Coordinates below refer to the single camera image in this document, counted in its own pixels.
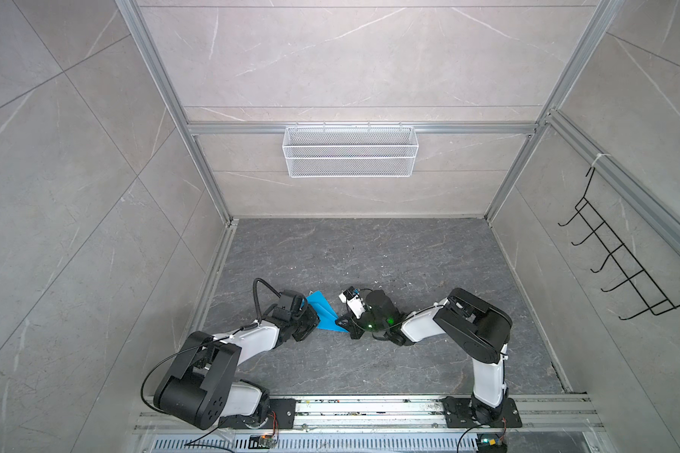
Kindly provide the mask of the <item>blue square paper sheet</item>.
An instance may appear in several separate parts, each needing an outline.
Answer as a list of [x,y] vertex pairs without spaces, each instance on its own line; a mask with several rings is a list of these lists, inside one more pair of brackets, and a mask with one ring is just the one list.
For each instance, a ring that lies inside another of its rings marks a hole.
[[320,330],[336,331],[342,333],[348,332],[345,330],[345,328],[341,328],[340,326],[336,325],[335,321],[338,319],[338,316],[326,297],[323,296],[322,292],[316,291],[309,294],[309,296],[307,296],[307,301],[314,308],[318,315],[319,324],[317,327]]

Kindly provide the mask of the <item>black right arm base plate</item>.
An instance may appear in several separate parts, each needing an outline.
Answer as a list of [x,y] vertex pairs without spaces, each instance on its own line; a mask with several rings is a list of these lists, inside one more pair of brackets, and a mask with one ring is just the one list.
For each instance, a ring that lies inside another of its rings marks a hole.
[[476,425],[491,428],[521,428],[522,421],[513,398],[505,396],[495,408],[485,405],[475,396],[440,400],[448,428],[471,428]]

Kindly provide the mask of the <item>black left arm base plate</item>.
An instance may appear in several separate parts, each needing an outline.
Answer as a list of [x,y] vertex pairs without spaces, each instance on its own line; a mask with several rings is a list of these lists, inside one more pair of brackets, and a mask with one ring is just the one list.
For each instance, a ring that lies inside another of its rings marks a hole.
[[270,398],[260,405],[253,415],[221,417],[221,428],[236,430],[292,430],[296,418],[297,401],[294,398]]

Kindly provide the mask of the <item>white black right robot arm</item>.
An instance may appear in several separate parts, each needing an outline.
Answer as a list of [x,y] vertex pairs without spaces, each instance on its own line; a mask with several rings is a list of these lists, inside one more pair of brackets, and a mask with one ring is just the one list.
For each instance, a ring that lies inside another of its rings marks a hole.
[[491,413],[507,397],[504,361],[513,322],[503,310],[455,288],[431,307],[402,313],[383,290],[347,288],[339,295],[346,313],[335,323],[351,338],[366,333],[399,347],[448,335],[472,359],[472,407]]

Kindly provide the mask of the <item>aluminium front rail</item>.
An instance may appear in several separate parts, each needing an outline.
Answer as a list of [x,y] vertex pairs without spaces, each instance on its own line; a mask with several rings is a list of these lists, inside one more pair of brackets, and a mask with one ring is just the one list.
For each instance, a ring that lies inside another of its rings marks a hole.
[[[280,396],[269,400],[272,427],[299,432],[461,432],[477,426],[462,396]],[[604,430],[585,394],[518,394],[485,425],[511,432]]]

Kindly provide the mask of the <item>aluminium frame rail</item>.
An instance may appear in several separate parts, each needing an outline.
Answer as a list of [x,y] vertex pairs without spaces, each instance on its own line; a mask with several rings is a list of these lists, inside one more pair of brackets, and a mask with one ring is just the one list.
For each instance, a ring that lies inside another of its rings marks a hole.
[[234,238],[239,220],[233,219],[228,226],[221,231],[219,241],[210,260],[209,268],[199,294],[198,302],[186,328],[186,333],[191,334],[196,330],[202,330],[212,305],[213,295],[225,266],[232,240]]

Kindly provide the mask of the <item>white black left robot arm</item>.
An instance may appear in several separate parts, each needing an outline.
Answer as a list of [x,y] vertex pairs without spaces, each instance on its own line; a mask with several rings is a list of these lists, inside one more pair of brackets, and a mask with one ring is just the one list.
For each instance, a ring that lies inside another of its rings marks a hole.
[[289,340],[305,340],[320,322],[303,294],[274,294],[278,301],[266,310],[256,306],[256,318],[247,326],[228,333],[191,333],[177,353],[160,362],[169,367],[149,407],[200,430],[225,421],[264,426],[271,417],[269,391],[236,379],[238,366]]

